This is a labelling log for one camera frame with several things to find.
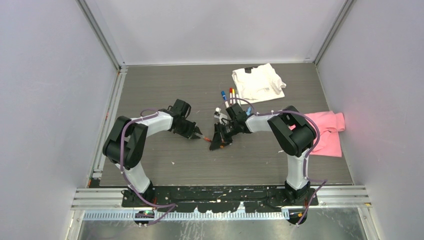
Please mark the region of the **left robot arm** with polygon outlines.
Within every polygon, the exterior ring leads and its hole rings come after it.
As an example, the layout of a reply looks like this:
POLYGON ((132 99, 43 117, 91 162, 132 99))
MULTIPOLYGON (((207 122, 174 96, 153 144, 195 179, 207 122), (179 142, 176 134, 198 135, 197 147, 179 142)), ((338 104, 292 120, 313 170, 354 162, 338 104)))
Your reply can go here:
POLYGON ((202 133, 197 123, 188 120, 190 113, 191 105, 177 99, 173 105, 151 115, 120 116, 115 120, 102 153, 123 173, 140 206, 147 207, 154 199, 153 183, 141 163, 147 138, 159 132, 171 132, 189 140, 200 139, 202 133))

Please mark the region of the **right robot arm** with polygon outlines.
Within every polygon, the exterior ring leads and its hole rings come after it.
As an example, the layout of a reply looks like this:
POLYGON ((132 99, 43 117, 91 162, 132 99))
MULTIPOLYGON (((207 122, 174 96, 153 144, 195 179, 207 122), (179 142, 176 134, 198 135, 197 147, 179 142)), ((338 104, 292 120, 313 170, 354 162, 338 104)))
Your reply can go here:
POLYGON ((238 134, 271 132, 287 155, 288 173, 282 194, 293 205, 311 201, 314 191, 307 172, 309 155, 321 137, 318 125, 292 105, 270 113, 247 113, 238 103, 225 110, 227 118, 220 117, 214 124, 209 150, 231 145, 238 134))

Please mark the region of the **blue pen cap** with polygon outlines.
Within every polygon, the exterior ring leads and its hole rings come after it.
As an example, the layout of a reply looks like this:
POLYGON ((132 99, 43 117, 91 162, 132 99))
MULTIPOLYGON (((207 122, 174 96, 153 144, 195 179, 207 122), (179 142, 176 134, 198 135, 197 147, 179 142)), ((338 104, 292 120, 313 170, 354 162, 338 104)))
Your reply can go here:
POLYGON ((226 100, 226 99, 227 99, 227 96, 226 96, 226 94, 225 94, 225 92, 224 92, 224 91, 221 91, 221 96, 222 96, 222 98, 223 98, 224 100, 226 100))

